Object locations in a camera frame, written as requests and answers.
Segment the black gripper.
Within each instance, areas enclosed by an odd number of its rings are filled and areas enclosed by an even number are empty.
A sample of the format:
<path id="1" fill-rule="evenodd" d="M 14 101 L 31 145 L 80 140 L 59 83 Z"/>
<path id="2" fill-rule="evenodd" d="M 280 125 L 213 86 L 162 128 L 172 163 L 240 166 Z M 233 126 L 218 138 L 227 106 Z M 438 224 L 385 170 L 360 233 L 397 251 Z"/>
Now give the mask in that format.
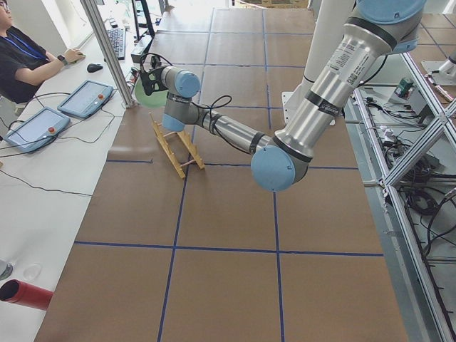
<path id="1" fill-rule="evenodd" d="M 162 81 L 162 72 L 164 67 L 146 71 L 143 67 L 140 69 L 140 80 L 142 88 L 146 95 L 152 95 L 154 92 L 164 91 L 165 85 Z"/>

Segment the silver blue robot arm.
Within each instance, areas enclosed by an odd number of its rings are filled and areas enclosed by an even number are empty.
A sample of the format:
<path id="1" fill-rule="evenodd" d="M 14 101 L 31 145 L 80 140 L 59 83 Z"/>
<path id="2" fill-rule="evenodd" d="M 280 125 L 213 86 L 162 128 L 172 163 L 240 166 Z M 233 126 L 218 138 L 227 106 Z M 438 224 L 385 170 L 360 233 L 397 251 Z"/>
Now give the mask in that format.
<path id="1" fill-rule="evenodd" d="M 199 78 L 163 58 L 152 55 L 152 68 L 140 68 L 135 94 L 141 105 L 147 97 L 167 91 L 162 126 L 181 132 L 198 125 L 221 137 L 232 147 L 252 155 L 251 170 L 256 183 L 266 190 L 288 189 L 307 173 L 314 145 L 330 122 L 338 116 L 362 78 L 380 56 L 413 50 L 424 1 L 357 1 L 340 28 L 342 34 L 332 56 L 304 90 L 297 87 L 297 109 L 272 137 L 219 114 L 214 104 L 196 105 Z"/>

